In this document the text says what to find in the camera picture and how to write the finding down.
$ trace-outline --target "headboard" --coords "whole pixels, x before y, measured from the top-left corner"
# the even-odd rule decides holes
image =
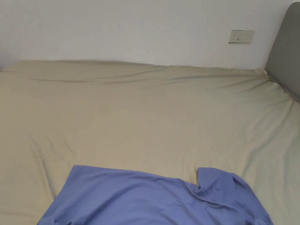
[[[288,8],[265,70],[270,80],[300,102],[300,2]]]

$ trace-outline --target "blue fabric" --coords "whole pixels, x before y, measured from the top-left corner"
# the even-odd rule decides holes
[[[149,173],[74,166],[39,225],[273,225],[239,176],[198,169],[198,184]]]

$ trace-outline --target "bed sheet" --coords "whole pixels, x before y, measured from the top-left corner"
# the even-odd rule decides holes
[[[274,224],[300,220],[300,106],[255,70],[22,61],[0,73],[0,217],[36,224],[73,165],[197,183],[236,173]]]

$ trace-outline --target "outlet plate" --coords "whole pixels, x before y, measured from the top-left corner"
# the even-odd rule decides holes
[[[251,43],[254,31],[251,30],[232,30],[228,43]]]

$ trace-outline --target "white wall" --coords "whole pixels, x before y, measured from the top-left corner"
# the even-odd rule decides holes
[[[0,67],[99,59],[263,68],[293,0],[1,0]],[[255,30],[251,45],[228,44]]]

